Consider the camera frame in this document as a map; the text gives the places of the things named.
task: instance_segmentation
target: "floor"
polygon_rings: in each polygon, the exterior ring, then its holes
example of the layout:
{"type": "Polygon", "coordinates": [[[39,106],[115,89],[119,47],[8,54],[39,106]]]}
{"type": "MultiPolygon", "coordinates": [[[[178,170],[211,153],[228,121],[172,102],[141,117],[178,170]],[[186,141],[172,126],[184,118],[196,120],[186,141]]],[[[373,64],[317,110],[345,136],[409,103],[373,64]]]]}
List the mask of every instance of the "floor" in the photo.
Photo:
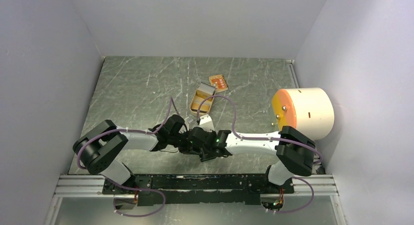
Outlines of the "floor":
{"type": "MultiPolygon", "coordinates": [[[[277,130],[270,105],[280,88],[293,88],[285,60],[194,57],[106,57],[93,94],[83,133],[105,119],[128,128],[147,129],[159,124],[168,98],[173,97],[184,117],[191,116],[189,103],[200,82],[223,74],[229,96],[237,107],[236,130],[242,133],[266,133],[277,130]]],[[[214,101],[211,117],[216,130],[230,129],[231,105],[214,101]]],[[[278,161],[276,156],[241,154],[200,163],[195,155],[124,150],[117,159],[134,173],[206,174],[264,173],[278,161]]],[[[69,174],[88,174],[75,161],[69,174]]]]}

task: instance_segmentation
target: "gray marble table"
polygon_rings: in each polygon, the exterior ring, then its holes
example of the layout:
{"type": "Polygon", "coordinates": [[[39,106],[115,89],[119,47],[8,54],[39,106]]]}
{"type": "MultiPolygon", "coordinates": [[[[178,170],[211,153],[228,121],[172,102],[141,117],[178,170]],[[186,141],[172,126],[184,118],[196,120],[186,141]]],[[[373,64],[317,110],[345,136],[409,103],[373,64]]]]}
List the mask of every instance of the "gray marble table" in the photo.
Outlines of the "gray marble table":
{"type": "MultiPolygon", "coordinates": [[[[285,60],[193,57],[106,57],[93,94],[83,134],[105,119],[116,125],[147,129],[160,123],[173,97],[180,114],[190,116],[189,103],[200,82],[223,74],[229,96],[237,107],[236,130],[244,133],[275,131],[270,101],[280,88],[294,83],[285,60]]],[[[230,129],[231,105],[216,99],[211,109],[216,129],[230,129]]],[[[174,151],[171,146],[166,150],[174,151]]],[[[264,173],[276,156],[241,154],[201,163],[196,155],[124,150],[117,159],[134,173],[221,174],[264,173]]],[[[77,168],[69,174],[88,174],[77,168]]]]}

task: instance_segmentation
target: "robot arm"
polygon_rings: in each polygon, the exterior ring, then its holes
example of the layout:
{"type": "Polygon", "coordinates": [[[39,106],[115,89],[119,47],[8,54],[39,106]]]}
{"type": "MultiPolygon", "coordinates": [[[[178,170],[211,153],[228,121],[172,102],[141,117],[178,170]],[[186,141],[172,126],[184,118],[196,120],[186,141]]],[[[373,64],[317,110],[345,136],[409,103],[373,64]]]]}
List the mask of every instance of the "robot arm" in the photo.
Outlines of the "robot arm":
{"type": "MultiPolygon", "coordinates": [[[[280,132],[264,134],[241,134],[249,137],[266,137],[269,140],[252,141],[237,138],[230,130],[215,131],[211,118],[206,115],[197,127],[186,129],[185,121],[178,115],[168,118],[156,134],[133,132],[114,132],[86,147],[81,155],[81,162],[91,174],[102,174],[124,186],[134,187],[134,174],[115,157],[123,149],[142,149],[159,151],[172,145],[183,154],[199,155],[202,162],[217,157],[229,157],[241,153],[265,153],[276,155],[280,161],[269,166],[268,181],[282,185],[293,175],[311,175],[313,153],[303,147],[272,141],[270,137],[298,141],[314,147],[314,142],[295,130],[285,126],[280,132]]],[[[123,129],[112,121],[106,120],[97,125],[73,146],[77,154],[80,148],[93,137],[112,129],[123,129]]]]}

